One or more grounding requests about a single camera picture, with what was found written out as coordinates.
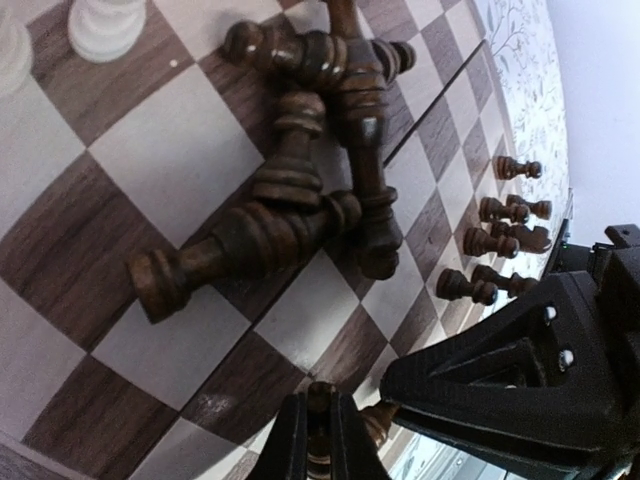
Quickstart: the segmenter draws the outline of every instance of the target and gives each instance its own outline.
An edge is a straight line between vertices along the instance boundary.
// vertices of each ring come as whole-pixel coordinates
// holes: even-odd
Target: white chess piece
[[[146,18],[146,0],[75,0],[69,13],[69,40],[85,60],[110,62],[133,47]]]
[[[15,92],[29,76],[33,47],[27,27],[0,4],[0,97]]]

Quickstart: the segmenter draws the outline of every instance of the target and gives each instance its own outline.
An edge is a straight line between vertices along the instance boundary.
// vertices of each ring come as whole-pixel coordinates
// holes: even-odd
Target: fallen chess piece
[[[465,255],[471,257],[496,252],[499,257],[516,258],[520,251],[520,242],[513,237],[493,238],[481,228],[470,228],[464,234],[463,250]]]
[[[541,200],[539,202],[527,202],[519,195],[508,195],[507,206],[511,205],[526,205],[536,217],[542,220],[549,220],[551,218],[552,204],[548,200]]]
[[[478,265],[471,275],[471,282],[491,282],[500,290],[506,290],[509,298],[518,297],[535,287],[539,282],[535,278],[524,278],[514,273],[511,278],[503,277],[487,265]]]
[[[498,287],[483,280],[469,282],[462,272],[447,268],[438,277],[436,296],[445,300],[471,298],[473,303],[493,305],[498,299]]]
[[[500,200],[497,198],[484,197],[480,201],[480,210],[478,213],[480,215],[480,221],[482,222],[492,222],[508,218],[512,223],[527,223],[531,212],[526,205],[514,204],[507,206],[500,203]]]
[[[496,158],[496,177],[499,180],[512,180],[518,175],[527,178],[540,178],[542,176],[542,164],[540,162],[519,163],[512,157]]]
[[[520,251],[525,253],[543,254],[551,248],[549,230],[544,227],[534,227],[533,230],[525,225],[509,225],[505,222],[494,222],[491,225],[491,236],[513,237],[520,243]]]

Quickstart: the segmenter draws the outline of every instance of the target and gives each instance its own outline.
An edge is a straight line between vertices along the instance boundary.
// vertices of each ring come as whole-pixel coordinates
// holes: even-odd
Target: metal screw head
[[[555,320],[557,316],[558,311],[556,310],[556,307],[553,305],[547,305],[544,307],[544,323],[546,323],[547,326],[551,325],[551,322]]]
[[[558,356],[558,366],[560,367],[561,372],[566,372],[567,369],[573,365],[575,358],[573,356],[573,352],[571,350],[563,350],[560,352]]]

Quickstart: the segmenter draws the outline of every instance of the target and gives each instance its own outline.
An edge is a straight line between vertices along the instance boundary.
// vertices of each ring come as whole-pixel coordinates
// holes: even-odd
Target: wood grain square
[[[440,15],[422,30],[422,36],[431,53],[442,84],[446,85],[464,60],[447,17]]]
[[[487,141],[480,119],[471,127],[469,135],[467,135],[466,140],[462,144],[462,151],[464,152],[464,157],[469,167],[471,183],[475,190],[478,188],[489,163],[491,163],[491,156],[489,155],[489,149],[487,148]]]
[[[64,480],[64,477],[32,462],[5,445],[0,445],[0,478],[7,480]]]
[[[437,321],[438,312],[429,293],[423,288],[391,339],[391,346],[398,357],[407,355],[416,344],[426,344]]]
[[[444,96],[436,100],[427,116],[420,122],[418,134],[427,152],[433,174],[436,180],[440,181],[460,148],[456,124]]]
[[[24,443],[86,475],[127,478],[178,412],[87,355]]]
[[[408,42],[418,27],[404,0],[357,0],[356,2],[376,37],[393,42]]]
[[[251,201],[252,188],[253,179],[249,178],[211,214],[198,231],[187,240],[185,246],[204,240],[211,228],[230,208]],[[299,271],[300,269],[293,268],[257,280],[224,278],[216,280],[212,285],[250,322],[256,323],[262,319]]]
[[[493,90],[491,77],[489,76],[489,67],[484,59],[484,55],[481,53],[473,55],[467,64],[466,70],[469,74],[473,95],[476,97],[478,111],[482,111]]]
[[[171,248],[85,153],[0,242],[0,276],[90,350],[134,300],[126,260]]]
[[[33,76],[88,146],[193,59],[155,4],[148,2],[147,23],[127,55],[107,64],[87,62],[69,43],[70,4],[65,0],[30,25]]]
[[[295,33],[283,14],[264,24]],[[277,136],[270,127],[277,118],[278,99],[286,92],[286,83],[252,68],[232,65],[223,58],[222,48],[199,65],[260,153],[266,157],[273,152]]]
[[[358,305],[309,373],[314,381],[333,383],[341,392],[353,394],[386,345],[387,339]]]
[[[470,228],[475,228],[475,227],[482,228],[482,222],[480,222],[480,215],[478,214],[478,208],[479,207],[478,207],[478,203],[476,202],[476,199],[471,198],[471,201],[469,202],[469,205],[467,206],[467,209],[465,210],[464,215],[462,215],[462,220],[460,220],[460,223],[458,224],[455,232],[453,233],[453,236],[456,239],[456,245],[458,246],[458,250],[460,251],[460,261],[462,262],[462,267],[464,269],[467,268],[467,265],[469,265],[469,262],[473,258],[464,254],[464,247],[463,247],[464,234]]]
[[[348,238],[348,235],[343,235],[329,240],[324,246],[324,250],[358,299],[362,300],[369,293],[375,281],[366,278],[360,271],[356,252],[351,247]]]
[[[182,416],[229,440],[242,444],[271,421],[284,397],[304,374],[260,335],[240,340]]]
[[[407,244],[426,282],[451,238],[447,214],[436,190],[407,235]]]

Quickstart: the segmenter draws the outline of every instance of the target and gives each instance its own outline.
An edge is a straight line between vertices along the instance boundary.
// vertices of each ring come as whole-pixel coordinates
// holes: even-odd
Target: table surface
[[[480,318],[469,301],[435,297],[442,269],[503,265],[461,254],[479,200],[519,191],[491,167],[514,149],[473,1],[362,0],[369,36],[418,54],[389,92],[396,276],[364,279],[338,240],[302,269],[219,282],[150,325],[126,259],[203,238],[248,197],[272,148],[280,87],[226,64],[218,34],[246,17],[327,27],[317,1],[234,3],[150,2],[136,47],[108,65],[73,54],[68,1],[20,7],[35,66],[0,103],[11,152],[0,178],[10,200],[0,204],[0,430],[89,477],[244,478],[286,394],[325,380],[360,406],[376,401],[390,361]],[[313,157],[326,191],[350,187],[330,135]],[[398,438],[394,429],[382,452],[388,466]]]

